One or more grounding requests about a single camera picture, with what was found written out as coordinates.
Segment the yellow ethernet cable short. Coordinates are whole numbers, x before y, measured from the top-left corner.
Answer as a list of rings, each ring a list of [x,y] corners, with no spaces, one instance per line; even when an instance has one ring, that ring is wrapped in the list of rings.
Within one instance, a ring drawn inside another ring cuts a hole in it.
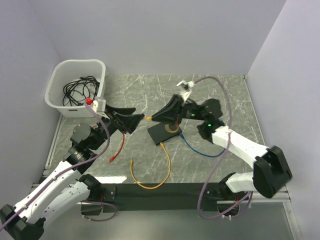
[[[152,121],[153,118],[151,116],[145,116],[144,119],[146,121]],[[168,133],[177,133],[180,129],[179,125],[174,124],[174,125],[169,125],[169,124],[165,124],[164,125],[164,129],[168,132]]]

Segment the black network switch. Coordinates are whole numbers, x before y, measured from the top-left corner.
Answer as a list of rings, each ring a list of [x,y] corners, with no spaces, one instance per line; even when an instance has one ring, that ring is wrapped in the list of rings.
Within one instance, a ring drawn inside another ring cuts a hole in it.
[[[149,136],[151,137],[153,143],[158,146],[160,145],[160,142],[165,142],[167,140],[172,139],[175,136],[179,136],[180,133],[182,133],[181,128],[179,128],[179,131],[176,133],[169,133],[165,130],[165,124],[164,123],[158,123],[150,128],[147,129],[147,132]]]

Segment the yellow ethernet cable long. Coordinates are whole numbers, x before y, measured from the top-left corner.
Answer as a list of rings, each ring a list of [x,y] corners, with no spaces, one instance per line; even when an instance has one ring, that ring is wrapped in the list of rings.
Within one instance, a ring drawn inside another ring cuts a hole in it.
[[[166,157],[167,157],[167,163],[168,163],[168,172],[167,172],[167,175],[166,177],[164,178],[163,181],[161,181],[160,183],[158,183],[157,185],[155,186],[146,186],[146,185],[143,185],[141,184],[140,182],[138,182],[138,180],[136,179],[135,175],[134,175],[134,172],[133,172],[133,166],[134,166],[134,160],[131,159],[130,160],[130,174],[131,174],[131,177],[132,179],[134,180],[134,182],[141,188],[145,189],[145,190],[155,190],[155,189],[158,189],[159,187],[161,187],[169,178],[170,174],[171,174],[171,171],[172,171],[172,160],[169,156],[169,153],[164,145],[163,142],[160,142],[160,146],[161,148],[163,149],[164,153],[166,154]]]

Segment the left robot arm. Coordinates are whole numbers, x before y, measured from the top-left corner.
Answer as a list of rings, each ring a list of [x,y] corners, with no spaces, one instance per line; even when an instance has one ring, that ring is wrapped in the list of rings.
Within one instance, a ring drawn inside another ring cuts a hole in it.
[[[0,210],[1,230],[15,240],[38,240],[45,228],[60,214],[78,202],[95,201],[100,197],[100,182],[85,171],[102,154],[96,154],[102,144],[109,146],[111,135],[119,131],[132,134],[143,113],[135,108],[106,106],[97,113],[86,107],[98,120],[95,126],[80,123],[70,138],[71,147],[52,173],[28,196],[15,205]]]

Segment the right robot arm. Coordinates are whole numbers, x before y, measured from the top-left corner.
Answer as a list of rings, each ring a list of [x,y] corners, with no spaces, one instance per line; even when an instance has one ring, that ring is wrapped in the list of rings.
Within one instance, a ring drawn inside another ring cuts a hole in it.
[[[292,179],[283,151],[275,145],[267,147],[240,135],[220,120],[222,115],[217,99],[210,98],[197,104],[174,94],[151,119],[170,125],[179,125],[182,119],[202,121],[197,129],[204,140],[230,151],[252,168],[251,172],[231,173],[225,177],[220,182],[220,195],[230,200],[238,192],[253,191],[271,199]]]

